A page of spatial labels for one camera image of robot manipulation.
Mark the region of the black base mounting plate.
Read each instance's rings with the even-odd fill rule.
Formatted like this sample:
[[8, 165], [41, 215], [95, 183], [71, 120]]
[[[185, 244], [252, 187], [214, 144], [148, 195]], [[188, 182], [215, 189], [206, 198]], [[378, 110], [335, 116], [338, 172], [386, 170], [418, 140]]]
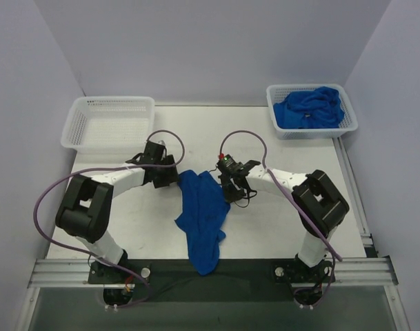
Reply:
[[293, 259], [221, 259], [201, 276], [186, 259], [130, 259], [122, 270], [90, 264], [88, 284], [104, 286], [112, 305], [150, 297], [151, 302], [268, 303], [296, 301], [316, 305], [335, 281], [334, 263], [309, 268]]

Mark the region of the crumpled blue towels pile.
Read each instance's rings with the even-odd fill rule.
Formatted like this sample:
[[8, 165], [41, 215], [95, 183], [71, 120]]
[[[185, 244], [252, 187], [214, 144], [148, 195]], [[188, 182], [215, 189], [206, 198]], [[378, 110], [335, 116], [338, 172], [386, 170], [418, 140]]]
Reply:
[[277, 125], [286, 130], [335, 129], [345, 117], [339, 91], [325, 86], [291, 92], [273, 110]]

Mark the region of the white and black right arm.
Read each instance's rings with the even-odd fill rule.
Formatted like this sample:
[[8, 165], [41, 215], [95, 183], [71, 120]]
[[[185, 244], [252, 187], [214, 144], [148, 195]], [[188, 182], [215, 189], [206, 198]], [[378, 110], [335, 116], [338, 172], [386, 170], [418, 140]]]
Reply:
[[297, 259], [306, 267], [318, 266], [330, 253], [336, 259], [330, 239], [350, 211], [348, 202], [322, 170], [310, 174], [265, 167], [261, 162], [235, 161], [219, 156], [217, 169], [227, 203], [249, 201], [258, 192], [283, 195], [299, 213], [306, 234]]

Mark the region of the empty white plastic basket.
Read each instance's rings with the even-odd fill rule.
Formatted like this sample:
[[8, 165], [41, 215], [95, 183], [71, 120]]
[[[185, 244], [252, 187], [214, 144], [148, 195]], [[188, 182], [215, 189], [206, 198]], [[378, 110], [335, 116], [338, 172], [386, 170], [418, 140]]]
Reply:
[[61, 145], [81, 154], [123, 154], [143, 148], [154, 126], [151, 97], [80, 97], [69, 110]]

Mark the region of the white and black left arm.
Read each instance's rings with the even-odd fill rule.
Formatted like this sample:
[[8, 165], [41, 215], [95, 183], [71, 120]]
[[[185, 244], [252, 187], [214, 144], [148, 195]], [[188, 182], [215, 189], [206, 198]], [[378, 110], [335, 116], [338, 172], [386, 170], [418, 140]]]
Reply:
[[108, 232], [112, 200], [148, 183], [163, 188], [178, 181], [174, 156], [167, 153], [165, 143], [148, 141], [144, 151], [126, 161], [122, 170], [73, 176], [57, 212], [56, 226], [95, 257], [127, 268], [127, 252]]

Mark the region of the white basket with towels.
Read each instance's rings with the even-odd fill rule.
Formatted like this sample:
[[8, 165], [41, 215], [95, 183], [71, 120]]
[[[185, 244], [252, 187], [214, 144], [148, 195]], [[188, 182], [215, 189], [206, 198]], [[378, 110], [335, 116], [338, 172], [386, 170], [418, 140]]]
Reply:
[[[317, 130], [286, 130], [277, 125], [273, 105], [283, 101], [288, 94], [296, 91], [312, 91], [321, 86], [334, 88], [339, 91], [341, 108], [345, 112], [345, 117], [340, 123], [339, 128], [335, 129], [317, 129]], [[335, 83], [305, 83], [305, 84], [278, 84], [268, 86], [266, 89], [266, 98], [270, 110], [272, 124], [276, 135], [280, 139], [327, 139], [338, 138], [347, 132], [355, 131], [358, 128], [358, 122], [353, 107], [347, 96], [347, 93], [340, 85]]]

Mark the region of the blue towel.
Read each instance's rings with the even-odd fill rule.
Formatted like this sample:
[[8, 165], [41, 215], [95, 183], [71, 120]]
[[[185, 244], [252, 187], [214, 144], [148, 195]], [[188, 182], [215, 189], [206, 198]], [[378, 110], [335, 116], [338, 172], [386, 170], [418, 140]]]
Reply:
[[208, 172], [186, 170], [179, 175], [182, 212], [175, 220], [186, 234], [188, 258], [201, 276], [212, 273], [220, 256], [220, 243], [226, 238], [221, 229], [230, 204], [221, 186]]

